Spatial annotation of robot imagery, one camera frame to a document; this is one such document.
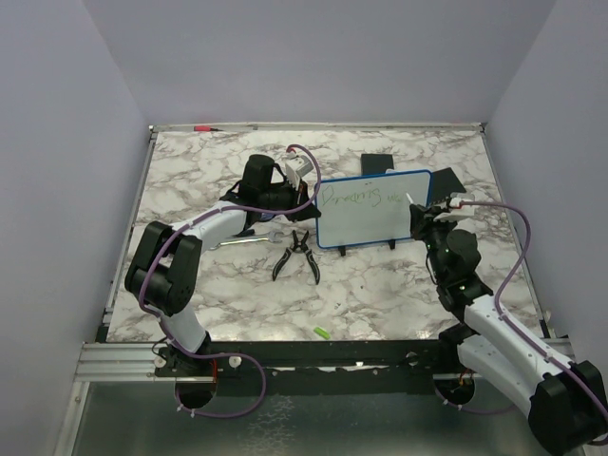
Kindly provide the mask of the blue framed whiteboard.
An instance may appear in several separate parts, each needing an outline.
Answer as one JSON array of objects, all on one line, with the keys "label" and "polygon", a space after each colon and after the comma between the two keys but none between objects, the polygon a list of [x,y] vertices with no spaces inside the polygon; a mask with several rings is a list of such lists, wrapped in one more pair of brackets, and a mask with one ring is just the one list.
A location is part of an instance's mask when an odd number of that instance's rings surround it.
[{"label": "blue framed whiteboard", "polygon": [[321,249],[410,238],[408,192],[415,204],[430,202],[427,169],[323,180],[315,198]]}]

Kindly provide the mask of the green marker cap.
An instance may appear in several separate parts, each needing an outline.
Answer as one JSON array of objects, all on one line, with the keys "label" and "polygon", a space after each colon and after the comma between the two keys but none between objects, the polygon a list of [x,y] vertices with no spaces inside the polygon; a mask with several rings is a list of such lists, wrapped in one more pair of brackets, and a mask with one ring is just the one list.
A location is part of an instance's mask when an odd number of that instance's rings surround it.
[{"label": "green marker cap", "polygon": [[316,333],[317,335],[319,335],[320,337],[326,339],[326,340],[329,340],[331,338],[331,336],[325,330],[323,330],[322,328],[316,327],[313,330],[313,332]]}]

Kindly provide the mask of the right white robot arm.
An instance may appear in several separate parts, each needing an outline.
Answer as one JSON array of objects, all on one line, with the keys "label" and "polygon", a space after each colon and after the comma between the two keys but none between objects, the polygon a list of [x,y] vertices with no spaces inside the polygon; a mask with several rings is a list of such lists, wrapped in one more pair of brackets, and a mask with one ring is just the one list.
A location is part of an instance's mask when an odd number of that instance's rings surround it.
[{"label": "right white robot arm", "polygon": [[439,300],[458,325],[436,349],[446,371],[479,373],[526,417],[539,444],[552,455],[607,444],[607,397],[599,369],[576,362],[524,326],[477,275],[481,261],[474,234],[458,228],[477,202],[452,197],[409,206],[410,235],[424,243],[426,265]]}]

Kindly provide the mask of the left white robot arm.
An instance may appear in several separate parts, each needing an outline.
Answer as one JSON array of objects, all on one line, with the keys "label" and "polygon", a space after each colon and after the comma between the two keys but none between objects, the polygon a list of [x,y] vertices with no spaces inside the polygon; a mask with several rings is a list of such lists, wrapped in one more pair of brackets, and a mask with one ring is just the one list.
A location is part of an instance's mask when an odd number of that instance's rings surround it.
[{"label": "left white robot arm", "polygon": [[179,350],[177,363],[189,374],[204,372],[210,361],[210,334],[190,304],[201,255],[259,222],[321,216],[314,206],[320,187],[305,181],[309,173],[321,173],[316,158],[298,144],[289,145],[286,154],[283,164],[267,155],[250,156],[240,180],[211,209],[173,225],[153,221],[142,233],[124,287],[158,320],[167,342]]}]

